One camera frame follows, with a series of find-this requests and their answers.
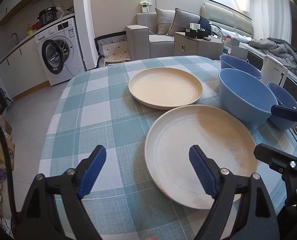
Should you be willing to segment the cream plate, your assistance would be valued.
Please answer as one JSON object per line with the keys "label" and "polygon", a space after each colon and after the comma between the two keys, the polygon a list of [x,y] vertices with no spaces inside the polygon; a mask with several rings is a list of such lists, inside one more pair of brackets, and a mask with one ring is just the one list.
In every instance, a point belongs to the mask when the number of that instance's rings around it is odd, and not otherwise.
{"label": "cream plate", "polygon": [[157,188],[175,202],[210,209],[219,171],[249,177],[257,171],[255,142],[231,114],[191,105],[161,115],[149,129],[145,160]]}
{"label": "cream plate", "polygon": [[160,110],[194,104],[203,95],[197,77],[170,67],[143,70],[130,79],[128,87],[138,102]]}

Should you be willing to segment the white kitchen counter cabinet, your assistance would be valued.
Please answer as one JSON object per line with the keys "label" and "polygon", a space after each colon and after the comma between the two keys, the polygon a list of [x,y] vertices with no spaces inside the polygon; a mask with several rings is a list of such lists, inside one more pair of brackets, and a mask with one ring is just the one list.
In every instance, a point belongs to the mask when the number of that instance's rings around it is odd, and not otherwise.
{"label": "white kitchen counter cabinet", "polygon": [[34,37],[6,57],[0,75],[12,99],[48,81]]}

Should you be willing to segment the black kitchen faucet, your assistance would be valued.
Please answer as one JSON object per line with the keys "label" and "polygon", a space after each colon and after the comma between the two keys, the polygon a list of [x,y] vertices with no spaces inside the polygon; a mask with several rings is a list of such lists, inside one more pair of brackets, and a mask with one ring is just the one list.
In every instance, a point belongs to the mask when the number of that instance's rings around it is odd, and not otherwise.
{"label": "black kitchen faucet", "polygon": [[15,43],[18,44],[19,43],[19,40],[18,40],[18,35],[16,33],[12,33],[11,35],[11,39],[15,39]]}

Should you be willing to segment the small blue bowl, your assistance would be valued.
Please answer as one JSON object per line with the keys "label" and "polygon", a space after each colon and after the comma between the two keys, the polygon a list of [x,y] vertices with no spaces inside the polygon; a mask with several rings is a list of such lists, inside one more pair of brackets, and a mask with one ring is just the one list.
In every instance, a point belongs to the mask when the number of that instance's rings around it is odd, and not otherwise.
{"label": "small blue bowl", "polygon": [[[297,107],[297,101],[283,87],[273,82],[268,82],[267,86],[275,95],[280,106],[288,108]],[[291,122],[289,120],[273,115],[269,118],[269,120],[273,123],[274,126],[276,126],[278,129],[282,131],[290,129],[295,125],[295,122]]]}

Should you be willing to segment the grey crumpled blanket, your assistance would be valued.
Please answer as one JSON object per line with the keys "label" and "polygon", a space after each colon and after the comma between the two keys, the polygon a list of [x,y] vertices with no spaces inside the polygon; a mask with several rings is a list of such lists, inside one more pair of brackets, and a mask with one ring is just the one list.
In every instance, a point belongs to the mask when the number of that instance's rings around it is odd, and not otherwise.
{"label": "grey crumpled blanket", "polygon": [[269,37],[251,40],[248,44],[280,61],[290,72],[297,76],[297,50],[287,41]]}

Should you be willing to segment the large blue bowl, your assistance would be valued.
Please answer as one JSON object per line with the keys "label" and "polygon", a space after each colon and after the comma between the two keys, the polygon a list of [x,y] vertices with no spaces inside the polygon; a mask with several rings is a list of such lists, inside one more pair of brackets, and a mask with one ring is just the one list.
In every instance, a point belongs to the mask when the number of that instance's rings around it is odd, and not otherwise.
{"label": "large blue bowl", "polygon": [[238,69],[224,68],[218,73],[219,98],[223,109],[245,126],[259,126],[270,118],[277,105],[272,91],[260,80]]}

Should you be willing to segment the far blue bowl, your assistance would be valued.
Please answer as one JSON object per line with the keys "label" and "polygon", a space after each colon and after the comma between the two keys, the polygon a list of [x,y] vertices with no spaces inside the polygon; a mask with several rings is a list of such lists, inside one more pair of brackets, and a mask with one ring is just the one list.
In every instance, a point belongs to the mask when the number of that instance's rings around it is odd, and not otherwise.
{"label": "far blue bowl", "polygon": [[262,73],[256,67],[254,67],[252,64],[248,63],[247,61],[239,59],[238,57],[234,57],[230,55],[221,55],[219,58],[221,61],[221,69],[224,69],[224,68],[238,69],[252,75],[253,77],[259,80],[262,79],[263,77]]}

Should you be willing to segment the clear water bottle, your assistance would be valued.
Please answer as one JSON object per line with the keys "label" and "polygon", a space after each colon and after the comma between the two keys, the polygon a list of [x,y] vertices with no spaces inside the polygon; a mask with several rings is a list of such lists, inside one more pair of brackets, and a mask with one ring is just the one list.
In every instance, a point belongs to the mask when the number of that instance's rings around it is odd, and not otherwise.
{"label": "clear water bottle", "polygon": [[223,55],[231,55],[231,36],[227,35],[223,45]]}

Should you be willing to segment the white curtain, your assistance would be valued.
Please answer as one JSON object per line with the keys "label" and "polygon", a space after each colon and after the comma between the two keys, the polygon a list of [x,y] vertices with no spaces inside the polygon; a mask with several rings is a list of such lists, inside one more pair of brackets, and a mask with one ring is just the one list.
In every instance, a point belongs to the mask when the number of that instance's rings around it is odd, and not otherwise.
{"label": "white curtain", "polygon": [[250,0],[253,38],[278,38],[291,42],[292,16],[289,0]]}

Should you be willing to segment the teal checked tablecloth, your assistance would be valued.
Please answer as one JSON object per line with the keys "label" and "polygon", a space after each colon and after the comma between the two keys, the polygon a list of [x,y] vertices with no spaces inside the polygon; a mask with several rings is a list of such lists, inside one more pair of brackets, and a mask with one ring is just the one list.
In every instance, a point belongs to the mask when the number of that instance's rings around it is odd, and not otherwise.
{"label": "teal checked tablecloth", "polygon": [[207,211],[177,204],[157,189],[144,142],[161,111],[135,100],[128,89],[138,72],[172,67],[198,77],[200,104],[219,107],[219,61],[199,56],[160,57],[114,64],[69,81],[51,119],[39,171],[46,176],[77,167],[97,145],[107,159],[83,205],[103,239],[193,239]]}

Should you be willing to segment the black box on cabinet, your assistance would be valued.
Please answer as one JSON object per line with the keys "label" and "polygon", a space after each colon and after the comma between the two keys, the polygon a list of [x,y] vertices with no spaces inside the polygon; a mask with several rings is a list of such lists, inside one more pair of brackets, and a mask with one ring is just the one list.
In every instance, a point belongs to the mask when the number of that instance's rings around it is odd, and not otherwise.
{"label": "black box on cabinet", "polygon": [[204,39],[210,35],[211,27],[207,24],[201,27],[198,23],[190,23],[189,28],[185,29],[185,36],[190,38]]}

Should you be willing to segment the grey side cabinet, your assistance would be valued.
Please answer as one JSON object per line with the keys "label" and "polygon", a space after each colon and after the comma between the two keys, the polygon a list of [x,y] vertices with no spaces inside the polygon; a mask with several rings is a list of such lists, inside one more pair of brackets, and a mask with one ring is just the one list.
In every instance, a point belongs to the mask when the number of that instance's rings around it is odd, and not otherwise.
{"label": "grey side cabinet", "polygon": [[212,60],[219,60],[223,53],[223,43],[220,39],[210,37],[210,40],[185,36],[185,33],[174,33],[174,55],[198,55]]}

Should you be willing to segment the dark grey cushion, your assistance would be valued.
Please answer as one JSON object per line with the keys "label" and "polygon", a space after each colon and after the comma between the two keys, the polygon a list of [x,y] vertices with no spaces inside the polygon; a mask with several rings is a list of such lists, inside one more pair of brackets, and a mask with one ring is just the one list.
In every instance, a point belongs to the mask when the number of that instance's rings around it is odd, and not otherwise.
{"label": "dark grey cushion", "polygon": [[167,35],[174,36],[175,32],[185,32],[191,23],[199,24],[199,21],[200,16],[198,14],[175,8],[174,18]]}

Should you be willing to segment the white washing machine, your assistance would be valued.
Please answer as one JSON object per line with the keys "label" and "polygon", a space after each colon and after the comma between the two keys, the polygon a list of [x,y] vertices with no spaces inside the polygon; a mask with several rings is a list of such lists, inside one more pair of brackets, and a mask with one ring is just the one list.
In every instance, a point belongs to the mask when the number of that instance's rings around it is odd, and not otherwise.
{"label": "white washing machine", "polygon": [[65,18],[35,35],[42,66],[50,85],[71,80],[86,71],[75,18]]}

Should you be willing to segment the grey sofa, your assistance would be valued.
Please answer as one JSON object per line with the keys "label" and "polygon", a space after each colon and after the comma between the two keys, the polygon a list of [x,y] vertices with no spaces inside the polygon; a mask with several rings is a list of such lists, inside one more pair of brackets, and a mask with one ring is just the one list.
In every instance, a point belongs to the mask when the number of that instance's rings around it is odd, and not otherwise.
{"label": "grey sofa", "polygon": [[126,26],[129,54],[132,60],[174,55],[174,36],[158,35],[155,12],[136,14],[137,23]]}

